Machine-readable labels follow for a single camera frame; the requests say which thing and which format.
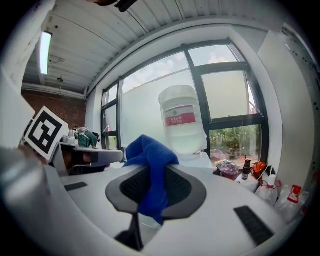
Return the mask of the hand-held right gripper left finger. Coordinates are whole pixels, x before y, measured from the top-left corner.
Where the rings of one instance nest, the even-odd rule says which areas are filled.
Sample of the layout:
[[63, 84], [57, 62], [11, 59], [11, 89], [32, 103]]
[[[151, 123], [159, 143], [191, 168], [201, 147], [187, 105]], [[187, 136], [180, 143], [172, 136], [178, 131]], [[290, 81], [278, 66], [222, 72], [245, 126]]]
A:
[[46, 238], [49, 252], [142, 252], [138, 217], [117, 210], [106, 189], [131, 167], [79, 176], [60, 177], [45, 168]]

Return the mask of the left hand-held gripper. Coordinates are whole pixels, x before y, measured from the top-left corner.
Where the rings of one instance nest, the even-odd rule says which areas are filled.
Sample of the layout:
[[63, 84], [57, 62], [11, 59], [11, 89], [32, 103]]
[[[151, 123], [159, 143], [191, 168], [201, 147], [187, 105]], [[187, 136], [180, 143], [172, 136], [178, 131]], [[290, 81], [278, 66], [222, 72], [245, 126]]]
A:
[[65, 121], [43, 106], [27, 130], [24, 139], [48, 163], [53, 164], [61, 177], [69, 175], [62, 149], [82, 153], [85, 163], [93, 165], [106, 166], [123, 159], [121, 150], [87, 148], [62, 142], [62, 139], [68, 137], [69, 131]]

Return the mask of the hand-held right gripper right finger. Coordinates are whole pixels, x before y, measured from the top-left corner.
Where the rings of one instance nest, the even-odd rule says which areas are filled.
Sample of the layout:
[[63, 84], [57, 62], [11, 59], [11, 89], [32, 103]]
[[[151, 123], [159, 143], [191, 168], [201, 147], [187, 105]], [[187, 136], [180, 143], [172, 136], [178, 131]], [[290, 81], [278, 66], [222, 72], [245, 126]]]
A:
[[[165, 221], [144, 247], [146, 256], [268, 256], [292, 235], [298, 222], [285, 224], [274, 208], [230, 179], [207, 168], [178, 165], [206, 188], [203, 205], [189, 218]], [[257, 246], [238, 218], [235, 208], [248, 206], [273, 236]]]

